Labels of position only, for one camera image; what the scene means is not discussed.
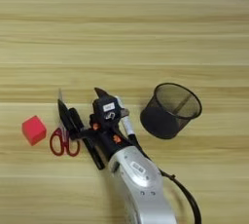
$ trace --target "wooden table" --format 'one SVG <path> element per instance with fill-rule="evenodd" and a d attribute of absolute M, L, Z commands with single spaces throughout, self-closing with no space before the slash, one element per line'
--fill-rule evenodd
<path fill-rule="evenodd" d="M 55 157 L 56 97 L 85 123 L 93 87 L 118 94 L 146 152 L 196 196 L 203 223 L 248 222 L 248 0 L 0 0 L 0 218 L 3 224 L 124 223 L 108 171 L 86 148 Z M 203 113 L 172 140 L 150 136 L 139 113 L 161 82 L 193 90 Z M 21 123 L 38 115 L 34 147 Z M 167 180 L 179 223 L 193 223 Z"/>

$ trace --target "black mesh pencil cup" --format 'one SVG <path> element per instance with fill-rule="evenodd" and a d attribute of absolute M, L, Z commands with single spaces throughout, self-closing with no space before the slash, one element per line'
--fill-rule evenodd
<path fill-rule="evenodd" d="M 170 139 L 201 111 L 201 103 L 193 92 L 177 84 L 164 83 L 155 88 L 140 120 L 150 134 Z"/>

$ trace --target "red block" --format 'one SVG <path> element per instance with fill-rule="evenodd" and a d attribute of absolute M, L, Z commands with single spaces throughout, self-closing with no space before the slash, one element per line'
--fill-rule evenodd
<path fill-rule="evenodd" d="M 33 146 L 46 137 L 47 129 L 41 120 L 34 116 L 22 123 L 22 132 Z"/>

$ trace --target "scissor blade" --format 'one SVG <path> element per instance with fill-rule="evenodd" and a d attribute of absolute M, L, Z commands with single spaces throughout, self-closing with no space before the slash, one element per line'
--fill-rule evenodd
<path fill-rule="evenodd" d="M 59 118 L 62 122 L 62 124 L 64 125 L 64 127 L 68 130 L 71 131 L 73 130 L 74 124 L 71 120 L 71 116 L 70 113 L 66 107 L 66 105 L 59 99 L 58 100 L 58 113 L 59 113 Z"/>
<path fill-rule="evenodd" d="M 58 99 L 63 102 L 63 96 L 62 96 L 61 88 L 58 89 Z"/>

